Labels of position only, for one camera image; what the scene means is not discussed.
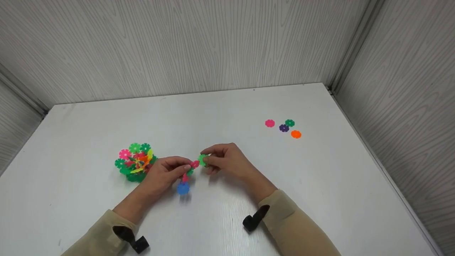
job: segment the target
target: forearm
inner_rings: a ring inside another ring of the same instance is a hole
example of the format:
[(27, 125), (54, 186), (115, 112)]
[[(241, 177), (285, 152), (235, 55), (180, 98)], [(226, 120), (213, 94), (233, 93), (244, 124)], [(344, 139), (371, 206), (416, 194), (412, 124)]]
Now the forearm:
[(138, 186), (114, 208), (113, 212), (137, 225), (157, 199), (158, 196), (147, 195)]
[(283, 256), (339, 256), (327, 235), (283, 191), (259, 203), (270, 209), (263, 221)]
[(121, 240), (112, 228), (126, 226), (136, 233), (137, 225), (156, 199), (157, 196), (145, 194), (138, 186), (114, 210), (108, 210), (62, 256), (117, 255), (126, 242)]
[(122, 241), (112, 230), (113, 226), (126, 226), (137, 232), (137, 226), (120, 217), (111, 210), (106, 213), (74, 243), (62, 256), (97, 256), (97, 255), (117, 255), (125, 246), (126, 242)]
[(277, 190), (277, 187), (257, 169), (245, 178), (244, 182), (254, 202), (258, 204)]

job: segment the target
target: green plastic piece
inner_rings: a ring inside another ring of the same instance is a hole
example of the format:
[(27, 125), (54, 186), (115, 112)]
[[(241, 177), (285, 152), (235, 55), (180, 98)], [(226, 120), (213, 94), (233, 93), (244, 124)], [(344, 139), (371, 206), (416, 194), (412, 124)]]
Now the green plastic piece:
[(118, 169), (122, 169), (123, 167), (125, 167), (125, 160), (123, 159), (117, 159), (115, 160), (115, 166), (118, 168)]
[(139, 150), (141, 150), (141, 145), (139, 143), (133, 143), (128, 149), (130, 150), (131, 154), (138, 153)]
[(149, 149), (151, 149), (150, 144), (144, 143), (141, 145), (141, 151), (143, 151), (144, 153), (147, 153)]
[(191, 176), (194, 172), (194, 169), (191, 168), (189, 171), (187, 171), (187, 176)]
[(156, 160), (158, 159), (158, 157), (156, 157), (155, 155), (153, 155), (152, 159), (150, 159), (150, 163), (149, 164), (154, 164), (156, 162)]
[(136, 170), (136, 164), (130, 165), (130, 167), (127, 167), (130, 171)]
[(286, 121), (284, 122), (284, 124), (286, 124), (286, 125), (289, 126), (289, 127), (292, 127), (292, 126), (295, 125), (295, 122), (294, 122), (294, 120), (292, 120), (292, 119), (288, 119), (288, 120), (286, 120)]
[(131, 169), (129, 167), (125, 167), (125, 168), (121, 168), (120, 169), (120, 173), (124, 174), (124, 175), (130, 174), (130, 172), (131, 172)]
[(126, 179), (131, 181), (131, 182), (138, 182), (138, 183), (141, 183), (144, 179), (145, 179), (145, 176), (147, 174), (144, 173), (144, 172), (139, 172), (137, 174), (128, 174), (126, 176)]
[(201, 155), (197, 158), (198, 161), (199, 161), (199, 164), (202, 165), (203, 167), (207, 167), (207, 164), (202, 160), (202, 159), (204, 159), (204, 157), (206, 157), (206, 156), (208, 156), (208, 155), (206, 155), (206, 154), (201, 154)]

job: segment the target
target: hand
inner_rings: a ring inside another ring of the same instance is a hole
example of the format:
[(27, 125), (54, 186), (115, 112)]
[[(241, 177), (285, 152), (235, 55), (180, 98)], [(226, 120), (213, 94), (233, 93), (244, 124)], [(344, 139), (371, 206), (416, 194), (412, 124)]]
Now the hand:
[(223, 170), (228, 175), (243, 181), (257, 203), (277, 190), (277, 187), (254, 167), (235, 143), (216, 144), (204, 149), (201, 154), (211, 154), (203, 159), (208, 164), (208, 175)]
[(179, 156), (158, 159), (145, 179), (113, 211), (138, 224), (151, 205), (191, 168), (190, 163), (191, 160)]
[(152, 200), (160, 198), (164, 192), (185, 172), (191, 160), (179, 156), (158, 159), (150, 168), (145, 179), (136, 188)]
[(235, 143), (216, 144), (204, 149), (201, 154), (211, 154), (203, 159), (208, 164), (208, 175), (216, 174), (223, 169), (233, 177), (246, 181), (259, 173)]

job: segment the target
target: wall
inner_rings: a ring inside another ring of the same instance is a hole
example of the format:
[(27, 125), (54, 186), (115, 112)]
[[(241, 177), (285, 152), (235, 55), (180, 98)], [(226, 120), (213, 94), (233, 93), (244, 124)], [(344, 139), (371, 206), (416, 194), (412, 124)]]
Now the wall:
[[(0, 81), (0, 175), (40, 121), (41, 116)], [(32, 165), (24, 163), (24, 168)]]
[(328, 83), (368, 0), (0, 0), (0, 63), (46, 104)]
[(336, 98), (455, 255), (455, 1), (387, 0)]

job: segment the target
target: pink plastic piece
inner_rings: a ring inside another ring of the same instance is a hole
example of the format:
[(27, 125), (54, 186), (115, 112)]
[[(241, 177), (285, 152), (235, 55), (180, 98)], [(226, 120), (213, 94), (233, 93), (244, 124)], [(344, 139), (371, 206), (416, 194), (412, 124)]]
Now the pink plastic piece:
[(199, 166), (199, 161), (196, 160), (196, 161), (192, 162), (192, 163), (190, 164), (190, 166), (191, 166), (193, 169), (196, 169), (196, 168)]
[(188, 176), (187, 174), (183, 174), (183, 177), (182, 177), (182, 182), (187, 182), (188, 181)]
[(269, 120), (265, 121), (265, 126), (273, 127), (273, 126), (275, 126), (275, 121), (273, 121), (272, 119), (269, 119)]
[(118, 153), (118, 157), (121, 158), (121, 159), (128, 160), (128, 157), (130, 157), (130, 156), (131, 156), (131, 153), (130, 153), (130, 151), (128, 149), (122, 149)]

